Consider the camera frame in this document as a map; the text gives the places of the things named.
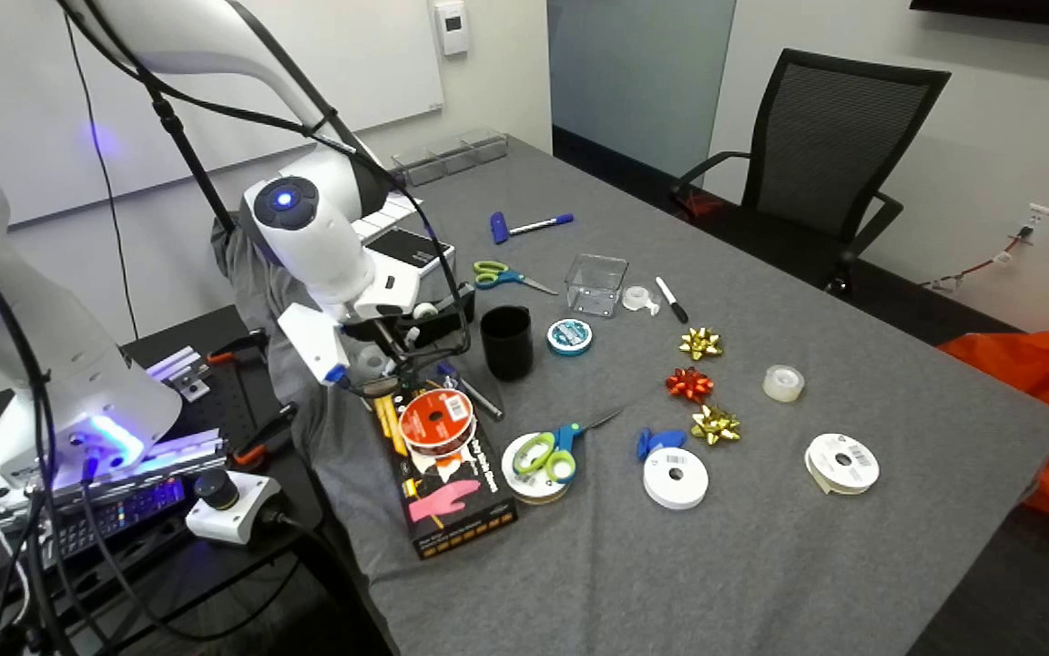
black office chair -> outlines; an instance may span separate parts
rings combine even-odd
[[[715,236],[853,294],[853,261],[904,211],[881,182],[946,79],[940,69],[782,49],[750,153],[708,155],[675,182],[670,200]],[[742,205],[720,211],[696,178],[730,155],[750,155],[750,167]]]

gray table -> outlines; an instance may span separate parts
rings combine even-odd
[[[638,433],[689,425],[689,409],[663,393],[685,363],[670,313],[592,320],[591,353],[539,349],[513,385],[492,385],[472,341],[472,380],[509,410],[484,422],[495,449],[621,410],[578,445],[567,498],[418,566],[359,405],[316,391],[279,341],[277,393],[302,405],[300,433],[401,652],[906,652],[1049,454],[1045,405],[520,143],[414,192],[459,243],[459,269],[495,255],[566,283],[578,252],[602,252],[631,258],[625,283],[668,275],[692,320],[725,336],[730,353],[704,371],[742,441],[689,445],[709,470],[704,507],[670,512],[643,498]],[[577,211],[577,224],[492,247],[495,207],[509,223]],[[220,252],[252,326],[302,298],[241,233]],[[566,317],[527,287],[488,292],[478,309],[504,301],[530,305],[535,340]],[[802,405],[762,393],[781,359],[807,376]],[[824,495],[804,473],[802,453],[825,430],[881,460],[862,498]]]

blue light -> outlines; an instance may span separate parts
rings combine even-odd
[[[109,414],[90,414],[90,425],[96,425],[96,433],[99,433],[101,441],[109,441],[113,449],[119,449],[125,460],[133,460],[133,454],[147,453],[147,441],[133,437],[129,425],[119,425],[119,422],[109,420]]]

floor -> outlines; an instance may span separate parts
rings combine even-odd
[[[670,207],[668,200],[670,178],[663,171],[615,155],[567,132],[558,132],[558,155],[657,207]],[[932,301],[923,305],[923,294],[897,294],[897,301],[881,305],[879,313],[881,317],[887,313],[892,324],[927,341],[942,341],[946,336],[963,336],[964,326],[1004,326],[989,317],[958,305],[932,305]],[[256,609],[256,601],[266,596],[274,583],[277,583],[274,573],[237,583],[237,590],[223,592],[220,601],[194,609],[181,619],[181,625],[194,630],[227,625],[241,611]],[[257,623],[220,643],[149,637],[133,652],[173,650],[173,652],[268,656],[268,652],[305,652],[309,643],[325,643],[320,652],[356,652],[348,634],[352,625],[341,623],[336,601],[329,601],[320,586],[305,573],[300,573],[295,583]],[[1049,656],[1049,512],[1033,512],[1028,507],[1009,512],[1009,520],[997,527],[997,534],[980,555],[974,573],[963,579],[963,586],[949,592],[949,601],[940,609],[940,615],[915,643],[915,656],[969,656],[969,652]]]

clear container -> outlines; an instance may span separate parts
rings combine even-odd
[[[611,317],[621,298],[625,267],[625,258],[581,252],[566,279],[567,309]]]

